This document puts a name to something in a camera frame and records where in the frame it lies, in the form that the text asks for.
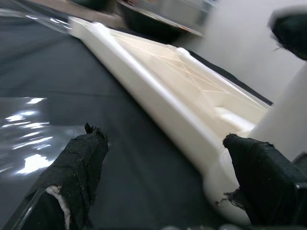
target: clear plastic sheet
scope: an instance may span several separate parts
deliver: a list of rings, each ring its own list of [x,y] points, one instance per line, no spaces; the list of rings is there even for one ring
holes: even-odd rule
[[[39,15],[37,12],[32,14],[32,13],[27,13],[27,12],[20,12],[20,11],[15,11],[11,9],[0,8],[0,16],[29,18],[44,26],[49,27],[50,29],[53,29],[63,34],[66,34],[67,30],[71,30],[71,27],[67,22],[64,22],[56,18],[50,18],[50,17],[46,17],[43,15]]]
[[[4,224],[42,171],[85,131],[51,126],[44,98],[0,98],[0,107],[0,184],[11,197],[1,201]]]

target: white plastic frame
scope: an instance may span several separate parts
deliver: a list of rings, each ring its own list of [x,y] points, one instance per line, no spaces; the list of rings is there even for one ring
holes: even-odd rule
[[[110,30],[100,23],[78,18],[70,18],[70,24],[70,34],[83,41],[206,178],[204,191],[212,205],[232,221],[248,224],[245,211],[226,201],[219,206],[215,204],[224,198],[225,192],[238,188],[231,159],[222,140],[228,129],[241,136],[248,135],[268,106],[201,64],[182,48]],[[148,43],[161,48],[166,55],[168,52],[178,55],[189,68],[207,75],[204,80],[218,90],[197,92],[199,89],[188,83],[180,85],[179,82],[188,80],[184,76],[190,75],[190,72],[181,73],[180,62],[169,56],[169,61],[165,57],[159,58],[159,55],[147,56],[146,46],[145,51],[139,49],[134,44],[137,42],[139,46]],[[163,76],[164,71],[167,76],[183,77],[170,81],[166,75]],[[209,100],[209,109],[194,103],[192,95],[196,95],[194,101],[199,98],[201,103]]]

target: white cylindrical part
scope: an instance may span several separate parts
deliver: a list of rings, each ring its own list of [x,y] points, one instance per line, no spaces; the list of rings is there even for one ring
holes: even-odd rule
[[[290,161],[307,150],[307,64],[249,137],[273,144]]]

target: dark gray fabric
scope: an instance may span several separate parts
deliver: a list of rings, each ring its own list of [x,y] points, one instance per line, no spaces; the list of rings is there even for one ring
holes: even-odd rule
[[[0,97],[46,97],[51,125],[89,122],[107,133],[111,146],[90,211],[95,227],[225,223],[206,201],[199,173],[79,40],[1,18],[0,41]],[[14,182],[1,189],[0,201],[13,189]]]

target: white plastic part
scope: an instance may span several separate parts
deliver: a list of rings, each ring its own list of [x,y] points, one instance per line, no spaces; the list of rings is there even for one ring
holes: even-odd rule
[[[114,31],[100,23],[70,18],[81,39],[205,178],[204,191],[219,212],[248,224],[230,202],[216,205],[238,188],[222,141],[247,136],[268,106],[194,59],[183,48]]]
[[[250,134],[267,141],[292,161],[307,150],[307,64],[291,80],[281,97]]]

